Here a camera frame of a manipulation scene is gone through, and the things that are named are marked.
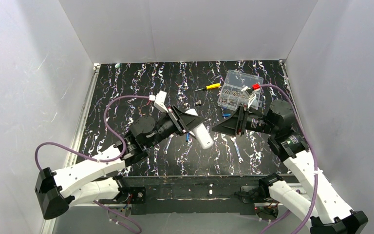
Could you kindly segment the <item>white remote control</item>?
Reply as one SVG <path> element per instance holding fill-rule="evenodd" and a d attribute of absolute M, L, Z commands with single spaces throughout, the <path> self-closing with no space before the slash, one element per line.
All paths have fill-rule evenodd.
<path fill-rule="evenodd" d="M 190 115 L 198 116 L 197 111 L 193 108 L 188 109 L 186 113 Z M 200 118 L 200 121 L 201 121 L 200 124 L 198 124 L 194 128 L 187 127 L 187 130 L 190 133 L 190 135 L 192 137 L 195 137 L 196 140 L 200 143 L 202 149 L 209 149 L 214 144 L 214 141 L 212 137 L 210 136 L 209 131 L 204 125 L 205 119 L 200 116 L 198 117 Z"/>

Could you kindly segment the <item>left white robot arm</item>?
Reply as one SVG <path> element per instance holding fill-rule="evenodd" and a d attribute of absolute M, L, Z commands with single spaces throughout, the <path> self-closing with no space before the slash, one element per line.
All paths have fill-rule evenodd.
<path fill-rule="evenodd" d="M 115 143 L 91 159 L 58 170 L 40 169 L 35 193 L 45 220 L 61 216 L 70 207 L 93 200 L 118 199 L 124 194 L 136 197 L 119 177 L 107 174 L 121 171 L 148 156 L 153 148 L 172 134 L 182 136 L 204 122 L 204 118 L 168 107 L 158 120 L 151 116 L 137 119 L 124 136 L 125 143 Z"/>

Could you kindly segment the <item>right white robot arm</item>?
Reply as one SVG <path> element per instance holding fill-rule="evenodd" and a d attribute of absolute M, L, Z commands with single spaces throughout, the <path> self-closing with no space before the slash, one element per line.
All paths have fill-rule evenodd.
<path fill-rule="evenodd" d="M 282 177 L 270 174 L 259 179 L 257 194 L 283 204 L 311 234 L 359 234 L 368 223 L 363 211 L 355 211 L 315 168 L 312 151 L 303 136 L 292 129 L 296 116 L 291 103 L 275 100 L 267 113 L 239 105 L 235 113 L 212 131 L 241 136 L 246 130 L 269 135 L 271 151 L 293 173 L 307 197 L 292 189 Z"/>

